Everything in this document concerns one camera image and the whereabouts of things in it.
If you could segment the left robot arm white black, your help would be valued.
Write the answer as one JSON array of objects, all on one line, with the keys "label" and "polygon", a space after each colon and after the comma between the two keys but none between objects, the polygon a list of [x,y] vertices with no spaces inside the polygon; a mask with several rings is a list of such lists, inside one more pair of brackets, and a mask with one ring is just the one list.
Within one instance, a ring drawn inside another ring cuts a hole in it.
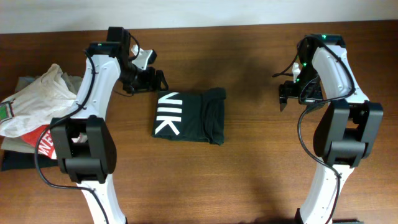
[{"label": "left robot arm white black", "polygon": [[106,125],[109,101],[117,81],[129,96],[166,90],[162,71],[151,65],[155,50],[120,42],[92,43],[85,50],[86,70],[66,118],[50,123],[58,165],[85,196],[95,223],[127,223],[113,183],[117,152]]}]

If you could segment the dark green t-shirt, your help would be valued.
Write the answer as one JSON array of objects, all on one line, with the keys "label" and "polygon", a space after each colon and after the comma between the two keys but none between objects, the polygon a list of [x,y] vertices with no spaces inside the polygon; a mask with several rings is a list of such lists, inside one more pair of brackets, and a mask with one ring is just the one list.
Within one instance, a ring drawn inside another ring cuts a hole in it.
[{"label": "dark green t-shirt", "polygon": [[225,99],[224,88],[211,88],[199,94],[160,92],[152,137],[224,144]]}]

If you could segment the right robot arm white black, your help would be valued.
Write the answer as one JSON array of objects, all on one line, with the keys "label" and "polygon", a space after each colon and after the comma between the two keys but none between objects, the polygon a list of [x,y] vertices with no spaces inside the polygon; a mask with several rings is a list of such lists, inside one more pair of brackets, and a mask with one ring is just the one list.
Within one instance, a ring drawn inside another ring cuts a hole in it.
[{"label": "right robot arm white black", "polygon": [[343,186],[370,155],[381,125],[382,105],[361,90],[347,53],[341,35],[306,35],[288,66],[292,80],[279,85],[280,109],[290,98],[306,106],[297,134],[304,151],[317,163],[308,196],[296,211],[296,223],[333,223]]}]

